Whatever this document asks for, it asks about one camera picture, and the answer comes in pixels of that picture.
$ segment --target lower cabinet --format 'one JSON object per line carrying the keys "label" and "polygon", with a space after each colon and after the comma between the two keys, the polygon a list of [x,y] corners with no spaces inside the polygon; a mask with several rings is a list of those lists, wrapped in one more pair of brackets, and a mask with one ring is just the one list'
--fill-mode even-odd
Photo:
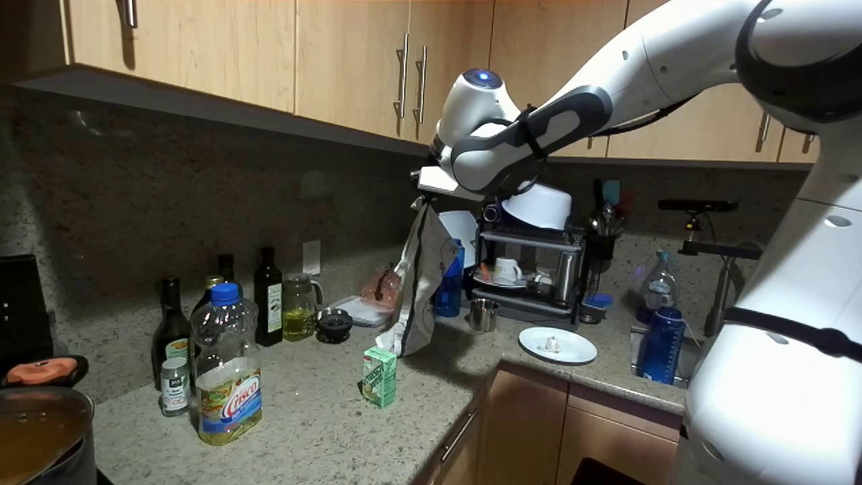
{"label": "lower cabinet", "polygon": [[416,483],[577,485],[674,477],[679,415],[501,365],[449,427]]}

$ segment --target wall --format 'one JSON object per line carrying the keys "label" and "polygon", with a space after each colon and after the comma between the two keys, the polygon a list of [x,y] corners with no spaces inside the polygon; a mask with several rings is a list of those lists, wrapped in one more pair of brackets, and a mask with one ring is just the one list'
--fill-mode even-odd
{"label": "wall", "polygon": [[[214,254],[237,256],[237,276],[251,291],[259,244],[275,244],[278,264],[295,268],[301,240],[322,240],[325,299],[352,294],[404,241],[412,163],[380,150],[16,93],[0,104],[0,254],[37,256],[57,342],[88,356],[94,365],[81,391],[101,400],[147,381],[160,274],[182,279],[187,310]],[[617,302],[641,284],[656,244],[682,241],[687,216],[656,209],[656,198],[734,198],[734,213],[713,217],[717,233],[764,241],[806,178],[806,169],[554,167],[560,175],[548,182],[585,198],[593,178],[621,182],[626,223],[602,274]],[[679,259],[695,334],[717,274],[717,256]]]}

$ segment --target towel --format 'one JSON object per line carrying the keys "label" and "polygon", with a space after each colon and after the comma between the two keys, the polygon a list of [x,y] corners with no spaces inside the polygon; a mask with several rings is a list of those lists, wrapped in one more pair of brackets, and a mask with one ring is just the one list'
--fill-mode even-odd
{"label": "towel", "polygon": [[426,202],[416,204],[396,274],[402,276],[402,302],[396,303],[392,322],[376,334],[373,344],[392,356],[412,356],[433,337],[431,295],[455,262],[457,241],[441,227],[435,209]]}

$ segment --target wine bottle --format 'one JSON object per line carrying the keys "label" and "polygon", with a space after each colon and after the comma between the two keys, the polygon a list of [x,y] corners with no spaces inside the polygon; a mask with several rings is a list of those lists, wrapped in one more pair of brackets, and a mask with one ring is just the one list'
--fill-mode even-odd
{"label": "wine bottle", "polygon": [[150,344],[150,368],[152,368],[156,387],[160,387],[163,359],[187,359],[187,334],[191,334],[191,322],[179,307],[179,279],[163,276],[160,279],[160,322]]}
{"label": "wine bottle", "polygon": [[283,274],[268,244],[261,247],[261,262],[252,271],[252,302],[259,303],[256,342],[278,344],[283,340]]}

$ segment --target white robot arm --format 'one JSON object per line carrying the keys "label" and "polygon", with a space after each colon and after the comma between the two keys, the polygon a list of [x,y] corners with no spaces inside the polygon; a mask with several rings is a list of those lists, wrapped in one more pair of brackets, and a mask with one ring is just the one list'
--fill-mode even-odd
{"label": "white robot arm", "polygon": [[535,111],[459,74],[433,150],[459,190],[511,193],[560,146],[729,81],[822,155],[690,384],[701,480],[862,483],[858,0],[668,0]]}

